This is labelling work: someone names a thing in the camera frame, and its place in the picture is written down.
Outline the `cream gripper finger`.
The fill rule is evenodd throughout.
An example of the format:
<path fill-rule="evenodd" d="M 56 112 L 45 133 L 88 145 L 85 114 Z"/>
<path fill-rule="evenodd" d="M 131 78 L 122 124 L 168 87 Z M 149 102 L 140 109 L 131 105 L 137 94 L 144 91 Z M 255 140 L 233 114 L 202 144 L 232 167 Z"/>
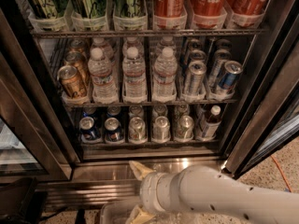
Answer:
<path fill-rule="evenodd" d="M 153 169 L 150 169 L 138 161 L 129 161 L 129 165 L 135 175 L 135 178 L 139 181 L 142 181 L 148 174 L 153 172 Z"/>
<path fill-rule="evenodd" d="M 154 217 L 155 215 L 145 211 L 141 204 L 137 204 L 125 221 L 125 224 L 145 224 Z"/>

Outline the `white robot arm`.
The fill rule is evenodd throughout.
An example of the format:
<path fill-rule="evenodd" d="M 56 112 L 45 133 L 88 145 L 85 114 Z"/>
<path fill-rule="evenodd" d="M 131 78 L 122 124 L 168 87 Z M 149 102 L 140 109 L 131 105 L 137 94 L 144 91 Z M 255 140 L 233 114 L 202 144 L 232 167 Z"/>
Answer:
<path fill-rule="evenodd" d="M 298 193 L 248 186 L 203 165 L 179 173 L 159 173 L 138 161 L 129 165 L 150 213 L 213 213 L 253 224 L 299 224 Z"/>

